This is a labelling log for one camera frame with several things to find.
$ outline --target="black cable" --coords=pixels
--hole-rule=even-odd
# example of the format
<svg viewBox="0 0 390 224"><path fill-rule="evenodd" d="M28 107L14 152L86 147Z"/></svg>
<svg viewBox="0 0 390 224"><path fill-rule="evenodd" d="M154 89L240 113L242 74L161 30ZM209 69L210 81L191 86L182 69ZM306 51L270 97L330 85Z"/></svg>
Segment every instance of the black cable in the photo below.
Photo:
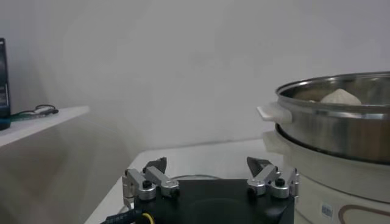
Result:
<svg viewBox="0 0 390 224"><path fill-rule="evenodd" d="M35 107L35 110L25 110L10 116L11 121L23 121L35 119L39 117L46 117L50 114L57 114L59 112L55 106L50 104L41 104Z"/></svg>
<svg viewBox="0 0 390 224"><path fill-rule="evenodd" d="M129 224L135 222L135 220L140 217L142 217L142 211L132 209L127 212L108 216L101 224Z"/></svg>

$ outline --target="pot rim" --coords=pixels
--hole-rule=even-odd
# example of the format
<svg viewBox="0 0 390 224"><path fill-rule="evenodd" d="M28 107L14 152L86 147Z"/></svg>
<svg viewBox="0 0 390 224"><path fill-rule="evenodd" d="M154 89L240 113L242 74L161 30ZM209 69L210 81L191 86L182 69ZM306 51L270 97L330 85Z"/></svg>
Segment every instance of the pot rim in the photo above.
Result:
<svg viewBox="0 0 390 224"><path fill-rule="evenodd" d="M351 78L362 79L367 77L371 77L371 78L390 77L390 71L350 73L350 74L331 75L331 76L305 79L305 80L284 84L278 87L275 90L275 93L276 95L278 95L279 100L289 102L295 105L299 105L301 107L310 107L310 108L323 109L323 110L353 111L353 112L360 112L360 113L378 113L378 112L389 113L390 104L351 105L351 104L344 104L344 103L320 103L320 102L310 102L308 100L295 99L295 98L281 95L281 93L286 91L287 89L297 87L297 86L307 85L310 83L329 82L334 80L344 80L344 79L351 79Z"/></svg>

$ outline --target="label sticker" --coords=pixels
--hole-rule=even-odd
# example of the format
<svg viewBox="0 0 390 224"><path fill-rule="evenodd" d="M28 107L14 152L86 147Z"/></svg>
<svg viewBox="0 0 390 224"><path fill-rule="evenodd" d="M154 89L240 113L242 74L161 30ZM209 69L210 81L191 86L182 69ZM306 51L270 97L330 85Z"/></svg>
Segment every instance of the label sticker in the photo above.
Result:
<svg viewBox="0 0 390 224"><path fill-rule="evenodd" d="M332 219L333 217L333 208L332 206L322 203L321 204L321 214L325 216L326 218Z"/></svg>

